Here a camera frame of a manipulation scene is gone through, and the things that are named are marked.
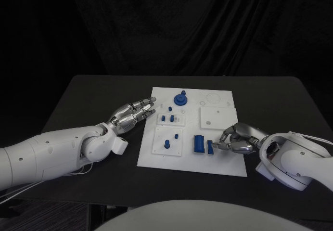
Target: wire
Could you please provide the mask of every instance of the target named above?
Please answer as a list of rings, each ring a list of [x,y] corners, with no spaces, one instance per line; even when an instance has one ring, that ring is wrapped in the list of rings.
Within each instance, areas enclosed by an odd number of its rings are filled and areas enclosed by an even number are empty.
[[[16,197],[21,193],[24,193],[27,190],[29,190],[34,186],[37,186],[38,184],[44,183],[44,181],[41,181],[40,183],[37,183],[35,185],[32,185],[31,187],[28,187],[27,189],[24,189],[19,193],[16,193],[12,197],[9,197],[6,200],[3,200],[0,202],[0,204],[3,204],[6,201],[9,201],[14,197]]]
[[[322,139],[322,138],[319,138],[319,137],[309,136],[309,135],[303,135],[303,134],[300,134],[300,133],[298,133],[298,132],[292,132],[292,131],[290,131],[290,134],[298,135],[298,136],[300,136],[300,137],[303,137],[303,138],[311,138],[311,139],[313,139],[313,140],[316,140],[316,141],[321,141],[321,142],[325,142],[325,143],[333,145],[333,143],[332,143],[331,141],[328,141],[328,140],[325,140],[325,139]]]
[[[22,190],[24,188],[29,187],[29,186],[34,185],[34,184],[35,184],[35,183],[32,183],[32,184],[29,184],[29,185],[27,185],[27,186],[24,186],[24,187],[21,187],[19,189],[14,190],[11,193],[8,193],[8,194],[5,194],[3,196],[0,196],[0,198],[5,197],[5,196],[9,195],[9,194],[14,194],[16,191]]]
[[[87,174],[90,171],[91,171],[91,169],[93,169],[93,165],[91,165],[91,168],[90,168],[90,170],[87,171],[87,172],[78,172],[78,173],[70,173],[70,174],[67,174],[65,176],[76,176],[76,175],[83,175],[83,174]]]

